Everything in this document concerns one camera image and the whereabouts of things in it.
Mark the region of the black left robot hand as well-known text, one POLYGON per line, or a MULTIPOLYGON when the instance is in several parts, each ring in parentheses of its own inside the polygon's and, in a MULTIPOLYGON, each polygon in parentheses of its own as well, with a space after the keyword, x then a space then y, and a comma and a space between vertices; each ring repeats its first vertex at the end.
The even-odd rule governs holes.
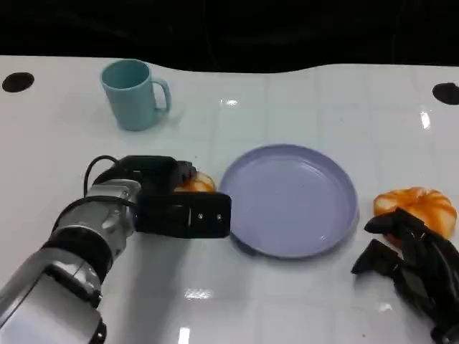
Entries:
POLYGON ((140 183, 141 190, 153 194, 171 194, 197 174, 188 161, 168 156, 126 156, 102 172, 94 181, 130 180, 140 183))

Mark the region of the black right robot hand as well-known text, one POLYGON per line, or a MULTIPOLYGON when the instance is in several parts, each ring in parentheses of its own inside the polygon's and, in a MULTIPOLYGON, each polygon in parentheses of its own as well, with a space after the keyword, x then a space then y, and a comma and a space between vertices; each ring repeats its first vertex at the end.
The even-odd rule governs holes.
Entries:
POLYGON ((351 273, 376 272, 390 278, 398 295, 431 319, 435 343, 457 343, 458 250, 454 245, 401 208, 373 217, 364 230, 392 235, 402 253, 373 239, 351 273))

